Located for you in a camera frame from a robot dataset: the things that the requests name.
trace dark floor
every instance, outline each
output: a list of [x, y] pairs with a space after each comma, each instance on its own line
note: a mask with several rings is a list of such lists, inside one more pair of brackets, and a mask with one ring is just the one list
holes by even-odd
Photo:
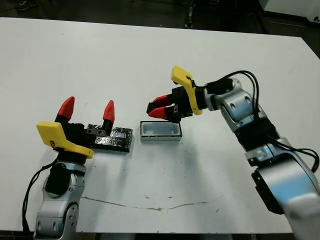
[[[184, 28], [189, 0], [38, 0], [40, 7], [24, 12], [13, 9], [19, 0], [0, 0], [0, 17], [21, 17]], [[194, 29], [302, 37], [320, 57], [320, 29], [304, 19], [262, 12], [256, 0], [195, 0]], [[20, 232], [0, 231], [0, 240], [24, 239]], [[249, 234], [235, 240], [254, 239]], [[292, 234], [257, 235], [258, 240], [293, 240]]]

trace white table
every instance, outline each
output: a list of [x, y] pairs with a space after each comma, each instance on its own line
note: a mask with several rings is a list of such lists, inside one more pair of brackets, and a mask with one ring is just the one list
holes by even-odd
[[[254, 168], [220, 112], [183, 119], [180, 142], [140, 142], [140, 121], [152, 120], [148, 102], [176, 87], [174, 65], [199, 85], [252, 71], [279, 133], [320, 152], [320, 61], [301, 38], [1, 18], [0, 229], [22, 229], [29, 181], [55, 157], [36, 124], [54, 121], [62, 102], [75, 96], [74, 123], [101, 123], [114, 100], [114, 125], [134, 135], [130, 153], [99, 151], [87, 161], [79, 232], [290, 232], [256, 192]], [[31, 229], [47, 176], [29, 196]]]

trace black cable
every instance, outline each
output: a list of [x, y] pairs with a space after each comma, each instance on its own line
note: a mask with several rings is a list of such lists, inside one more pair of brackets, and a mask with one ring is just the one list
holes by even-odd
[[314, 150], [312, 150], [312, 149], [310, 149], [310, 148], [295, 148], [295, 147], [292, 147], [292, 146], [288, 146], [288, 145], [286, 145], [286, 144], [284, 144], [284, 143], [282, 143], [282, 142], [279, 142], [279, 141], [275, 140], [274, 138], [272, 138], [272, 137], [269, 136], [268, 134], [267, 134], [266, 136], [268, 137], [269, 141], [270, 141], [272, 144], [274, 144], [274, 145], [276, 145], [276, 146], [278, 146], [278, 147], [280, 147], [280, 148], [282, 148], [282, 149], [290, 150], [290, 151], [292, 151], [292, 152], [302, 153], [302, 154], [308, 155], [308, 156], [310, 156], [310, 157], [313, 157], [313, 158], [314, 158], [314, 163], [313, 163], [313, 166], [312, 166], [312, 168], [311, 168], [311, 171], [312, 171], [313, 173], [315, 173], [315, 172], [317, 171], [317, 169], [318, 169], [318, 167], [319, 167], [320, 159], [319, 159], [319, 155], [317, 154], [316, 151], [314, 151]]
[[252, 83], [252, 86], [253, 86], [252, 111], [253, 111], [254, 120], [257, 120], [259, 119], [259, 84], [256, 76], [250, 71], [240, 70], [240, 71], [229, 73], [228, 75], [220, 78], [219, 80], [230, 78], [236, 74], [243, 74], [247, 76]]
[[38, 180], [40, 173], [46, 169], [51, 168], [54, 164], [56, 164], [56, 162], [58, 161], [58, 157], [55, 158], [55, 160], [48, 164], [43, 166], [39, 171], [37, 171], [33, 177], [31, 178], [31, 181], [29, 183], [29, 186], [26, 190], [24, 199], [23, 199], [23, 204], [22, 204], [22, 227], [23, 227], [23, 232], [26, 234], [26, 236], [28, 237], [28, 239], [32, 239], [31, 233], [30, 233], [30, 229], [29, 229], [29, 225], [28, 225], [28, 221], [26, 218], [26, 213], [27, 213], [27, 208], [28, 208], [28, 199], [29, 199], [29, 193], [30, 193], [30, 189], [33, 186], [33, 184]]

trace foil-wrapped block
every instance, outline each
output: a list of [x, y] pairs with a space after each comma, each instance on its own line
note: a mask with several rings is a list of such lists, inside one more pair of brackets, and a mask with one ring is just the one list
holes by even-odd
[[[98, 130], [101, 129], [101, 125], [88, 124], [87, 129]], [[132, 132], [130, 128], [113, 127], [110, 136], [96, 136], [92, 148], [129, 153]]]

